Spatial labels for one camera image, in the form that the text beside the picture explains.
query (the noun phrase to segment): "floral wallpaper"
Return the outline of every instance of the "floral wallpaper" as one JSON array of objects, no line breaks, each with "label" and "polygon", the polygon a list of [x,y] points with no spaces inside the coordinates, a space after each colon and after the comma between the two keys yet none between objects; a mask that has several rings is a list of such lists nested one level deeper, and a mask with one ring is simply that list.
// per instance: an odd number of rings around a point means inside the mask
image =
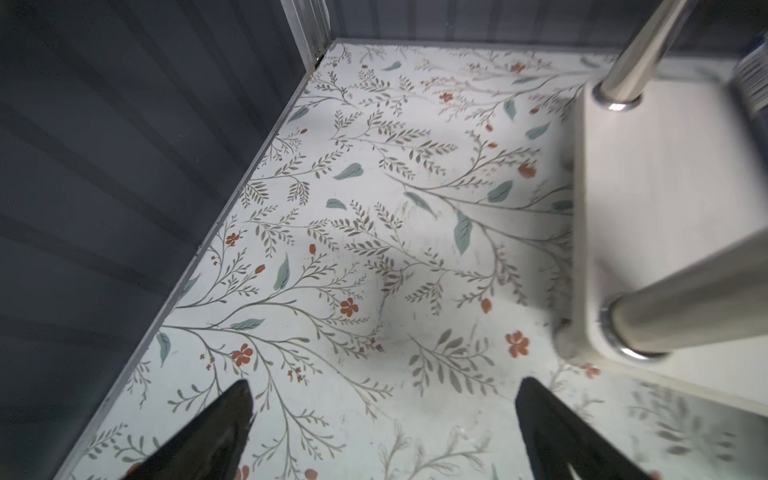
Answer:
[{"label": "floral wallpaper", "polygon": [[613,60],[335,45],[71,478],[120,478],[245,378],[239,480],[529,479],[526,376],[654,478],[764,478],[762,419],[552,349],[571,111]]}]

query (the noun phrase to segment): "gray border strip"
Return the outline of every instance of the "gray border strip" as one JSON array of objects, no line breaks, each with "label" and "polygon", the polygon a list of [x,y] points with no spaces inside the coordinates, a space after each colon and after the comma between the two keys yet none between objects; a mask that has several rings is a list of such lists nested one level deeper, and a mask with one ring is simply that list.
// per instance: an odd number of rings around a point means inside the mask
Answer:
[{"label": "gray border strip", "polygon": [[144,337],[138,343],[133,354],[131,354],[131,357],[125,363],[125,367],[123,368],[123,371],[120,373],[120,375],[112,384],[112,387],[109,389],[109,392],[107,392],[107,395],[104,397],[104,400],[101,402],[101,405],[99,405],[98,408],[96,408],[96,411],[91,417],[91,420],[88,422],[88,424],[85,426],[82,433],[80,434],[80,438],[76,441],[76,443],[72,447],[72,450],[70,450],[69,454],[67,455],[67,458],[65,458],[64,462],[61,464],[61,467],[59,467],[58,471],[56,472],[56,475],[54,475],[53,477],[54,480],[67,480],[68,476],[74,470],[74,467],[77,466],[78,462],[83,457],[83,453],[85,451],[86,445],[91,440],[91,437],[93,437],[93,435],[98,431],[98,428],[101,426],[101,423],[104,421],[104,418],[107,416],[110,409],[114,405],[114,402],[118,399],[118,396],[120,396],[120,394],[122,393],[123,388],[125,387],[125,384],[127,383],[128,379],[131,377],[131,374],[134,371],[134,368],[136,368],[136,365],[141,360],[141,357],[144,356],[144,352],[147,350],[150,343],[152,343],[155,333],[157,333],[157,331],[160,329],[160,326],[163,324],[163,321],[165,320],[165,318],[174,309],[174,307],[176,306],[176,303],[181,298],[182,289],[187,284],[187,281],[189,280],[190,276],[192,276],[192,273],[194,273],[195,269],[197,268],[197,265],[202,260],[203,255],[207,251],[211,241],[213,241],[214,236],[216,235],[216,232],[218,232],[221,226],[223,225],[224,219],[227,217],[230,210],[232,210],[232,207],[234,206],[235,202],[237,202],[237,199],[240,197],[240,193],[243,191],[243,187],[245,186],[245,183],[248,180],[250,180],[251,175],[253,175],[253,171],[256,170],[256,167],[258,167],[262,157],[266,153],[266,149],[269,148],[269,146],[272,144],[272,139],[275,138],[278,130],[283,126],[283,122],[285,122],[286,118],[288,117],[288,114],[293,109],[294,104],[299,99],[299,96],[304,92],[306,83],[310,80],[311,76],[312,76],[312,72],[308,71],[304,75],[304,78],[301,80],[299,85],[296,87],[296,90],[293,92],[293,95],[291,95],[290,100],[288,100],[288,105],[286,105],[286,107],[283,109],[283,113],[281,113],[280,116],[277,118],[277,122],[275,123],[275,126],[272,127],[272,130],[270,131],[269,135],[267,135],[266,140],[264,141],[263,145],[259,149],[259,152],[253,158],[253,161],[248,167],[248,170],[246,170],[245,174],[242,176],[242,178],[240,178],[240,182],[237,184],[237,188],[232,193],[232,195],[230,195],[230,199],[224,205],[224,209],[222,209],[221,213],[219,214],[219,217],[216,219],[216,223],[214,223],[214,225],[210,228],[210,230],[208,230],[208,234],[205,236],[203,243],[198,247],[197,252],[195,253],[192,260],[189,262],[189,265],[187,265],[187,268],[184,271],[184,273],[182,273],[181,278],[176,283],[176,286],[174,287],[174,289],[171,290],[170,295],[165,300],[165,303],[163,303],[163,306],[160,308],[160,311],[154,317],[154,320],[152,321],[152,324],[150,325],[147,332],[144,334]]},{"label": "gray border strip", "polygon": [[[334,42],[350,45],[403,45],[406,47],[485,48],[487,50],[548,51],[551,53],[620,54],[621,47],[590,47],[588,45],[532,45],[527,43],[495,43],[483,41],[440,40],[380,40],[378,38],[337,38]],[[711,54],[705,51],[670,51],[665,56],[674,58],[738,59],[738,54]]]}]

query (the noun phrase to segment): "striped gray wall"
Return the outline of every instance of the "striped gray wall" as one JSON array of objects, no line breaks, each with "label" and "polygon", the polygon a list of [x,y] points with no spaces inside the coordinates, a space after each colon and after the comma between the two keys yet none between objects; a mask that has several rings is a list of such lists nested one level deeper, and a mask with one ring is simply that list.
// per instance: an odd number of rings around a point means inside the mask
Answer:
[{"label": "striped gray wall", "polygon": [[[621,48],[659,0],[326,0],[343,38]],[[673,50],[733,54],[768,28],[765,0],[699,0]]]},{"label": "striped gray wall", "polygon": [[0,2],[0,478],[50,478],[296,89],[280,0]]}]

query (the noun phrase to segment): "teal leaf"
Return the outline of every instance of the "teal leaf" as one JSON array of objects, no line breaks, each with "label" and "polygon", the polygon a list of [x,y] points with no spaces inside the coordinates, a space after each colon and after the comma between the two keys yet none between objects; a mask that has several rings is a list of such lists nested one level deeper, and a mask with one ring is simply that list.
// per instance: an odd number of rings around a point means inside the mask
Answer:
[{"label": "teal leaf", "polygon": [[602,65],[593,62],[592,60],[590,60],[587,57],[581,57],[581,58],[579,58],[579,61],[585,67],[589,67],[589,68],[602,68]]},{"label": "teal leaf", "polygon": [[193,287],[193,286],[194,286],[194,284],[197,282],[197,279],[198,279],[198,278],[200,278],[200,274],[199,274],[199,273],[197,274],[197,276],[196,276],[196,277],[194,277],[194,278],[190,278],[189,280],[187,280],[187,284],[186,284],[186,285],[184,285],[184,288],[183,288],[183,289],[181,289],[181,296],[187,295],[187,292],[189,292],[190,290],[192,290],[192,287]]},{"label": "teal leaf", "polygon": [[390,70],[395,70],[395,69],[400,68],[400,67],[402,67],[402,63],[400,63],[399,61],[396,61],[395,63],[391,64],[389,67],[382,68],[382,70],[383,71],[390,71]]},{"label": "teal leaf", "polygon": [[427,210],[429,213],[432,214],[434,218],[437,218],[437,215],[435,215],[435,212],[432,211],[432,208],[429,207],[429,204],[424,201],[423,198],[421,198],[419,195],[414,194],[413,192],[406,192],[406,197],[410,198],[414,204],[416,204],[417,207],[421,207],[424,210]]},{"label": "teal leaf", "polygon": [[233,323],[229,326],[232,330],[252,330],[264,323],[264,319],[248,319]]},{"label": "teal leaf", "polygon": [[163,366],[165,359],[170,352],[170,339],[168,338],[168,335],[162,332],[158,333],[155,338],[157,339],[157,343],[160,343],[160,366]]},{"label": "teal leaf", "polygon": [[510,190],[512,190],[512,180],[501,182],[498,187],[488,192],[488,201],[492,204],[503,202],[507,199]]},{"label": "teal leaf", "polygon": [[552,203],[552,210],[558,212],[564,212],[566,210],[573,210],[574,203],[570,200],[558,200]]},{"label": "teal leaf", "polygon": [[469,237],[472,233],[472,221],[461,211],[457,214],[458,221],[453,227],[453,240],[456,242],[458,252],[463,254],[469,248]]},{"label": "teal leaf", "polygon": [[515,108],[515,99],[510,98],[506,102],[504,102],[504,111],[507,112],[507,115],[509,115],[510,120],[515,119],[515,115],[518,113],[517,108]]},{"label": "teal leaf", "polygon": [[360,175],[362,175],[362,167],[360,164],[355,163],[349,165],[342,173],[336,175],[334,178],[337,180],[344,180],[345,178],[359,177]]},{"label": "teal leaf", "polygon": [[529,81],[537,80],[538,77],[520,77],[513,81],[512,84],[527,84]]},{"label": "teal leaf", "polygon": [[290,278],[290,269],[288,267],[288,254],[286,259],[277,271],[277,280],[275,280],[275,290],[281,290],[288,284]]},{"label": "teal leaf", "polygon": [[534,127],[531,130],[525,132],[525,136],[528,137],[529,140],[534,140],[535,138],[539,138],[544,134],[544,132],[547,131],[549,128],[549,123],[546,125],[542,125],[540,127]]},{"label": "teal leaf", "polygon": [[304,115],[308,114],[309,112],[310,112],[309,107],[301,107],[299,110],[296,110],[296,112],[293,115],[290,116],[290,118],[286,123],[290,123],[294,120],[298,120]]},{"label": "teal leaf", "polygon": [[723,83],[723,79],[717,73],[711,71],[707,67],[696,67],[696,71],[699,72],[699,75],[701,75],[702,78],[707,81],[711,81],[715,84]]},{"label": "teal leaf", "polygon": [[329,198],[326,202],[326,208],[341,208],[346,210],[346,205],[341,203],[341,201],[337,200],[336,198]]}]

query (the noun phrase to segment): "floral print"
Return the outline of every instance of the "floral print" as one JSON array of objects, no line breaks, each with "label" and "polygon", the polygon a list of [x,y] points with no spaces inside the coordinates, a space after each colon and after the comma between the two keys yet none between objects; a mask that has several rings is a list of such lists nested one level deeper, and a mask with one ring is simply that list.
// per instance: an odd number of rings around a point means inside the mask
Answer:
[{"label": "floral print", "polygon": [[513,359],[518,358],[518,355],[528,355],[528,345],[531,340],[527,336],[523,336],[521,332],[507,333],[507,343],[509,343],[509,354]]},{"label": "floral print", "polygon": [[[531,480],[509,402],[525,376],[643,470],[768,472],[753,415],[552,349],[572,290],[565,136],[613,59],[332,46],[74,477],[121,478],[247,379],[238,480]],[[660,69],[702,62],[732,65]]]}]

